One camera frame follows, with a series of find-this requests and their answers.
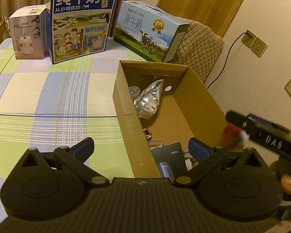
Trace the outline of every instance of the black box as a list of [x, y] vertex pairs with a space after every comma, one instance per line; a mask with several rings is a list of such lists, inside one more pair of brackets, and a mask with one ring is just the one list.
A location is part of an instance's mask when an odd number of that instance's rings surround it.
[[153, 158], [163, 178], [172, 182], [186, 174], [186, 164], [180, 143], [174, 143], [151, 150]]

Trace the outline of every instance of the open cardboard box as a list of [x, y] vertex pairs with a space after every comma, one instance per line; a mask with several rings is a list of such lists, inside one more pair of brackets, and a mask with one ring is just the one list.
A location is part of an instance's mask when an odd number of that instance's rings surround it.
[[[144, 90], [152, 82], [164, 78], [161, 104], [157, 113], [142, 126], [135, 111], [128, 87]], [[135, 178], [160, 177], [143, 128], [152, 132], [152, 141], [164, 145], [180, 142], [182, 149], [191, 137], [209, 146], [219, 144], [225, 115], [193, 70], [186, 65], [120, 61], [116, 75], [113, 101], [123, 140]]]

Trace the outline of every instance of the landscape illustration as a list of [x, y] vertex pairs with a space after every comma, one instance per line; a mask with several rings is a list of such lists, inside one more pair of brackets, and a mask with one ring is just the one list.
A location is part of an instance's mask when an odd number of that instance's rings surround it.
[[146, 32], [146, 38], [149, 43], [143, 43], [145, 38], [142, 37], [142, 33], [140, 31], [127, 32], [127, 30], [120, 24], [117, 24], [114, 36], [135, 48], [137, 51], [142, 52], [152, 60], [157, 62], [164, 61], [164, 58], [168, 52], [168, 47], [171, 43], [171, 39], [169, 39], [167, 36], [165, 36], [165, 40], [154, 38], [154, 34], [151, 34], [151, 29], [143, 31]]
[[109, 24], [110, 17], [111, 10], [83, 10], [54, 14], [53, 31], [101, 23]]

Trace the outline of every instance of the gold badge label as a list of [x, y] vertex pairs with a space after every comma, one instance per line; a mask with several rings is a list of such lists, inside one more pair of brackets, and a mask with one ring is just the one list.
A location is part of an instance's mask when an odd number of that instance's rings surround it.
[[164, 22], [163, 20], [161, 19], [157, 19], [154, 21], [153, 23], [153, 28], [152, 28], [152, 31], [157, 31], [157, 34], [161, 34], [161, 31], [164, 29], [165, 25], [164, 25]]

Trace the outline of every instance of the hole in cardboard box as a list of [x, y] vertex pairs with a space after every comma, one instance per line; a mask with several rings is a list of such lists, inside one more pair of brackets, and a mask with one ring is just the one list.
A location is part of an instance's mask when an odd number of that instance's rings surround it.
[[165, 92], [168, 92], [170, 90], [172, 90], [172, 86], [168, 86], [168, 87], [165, 88]]

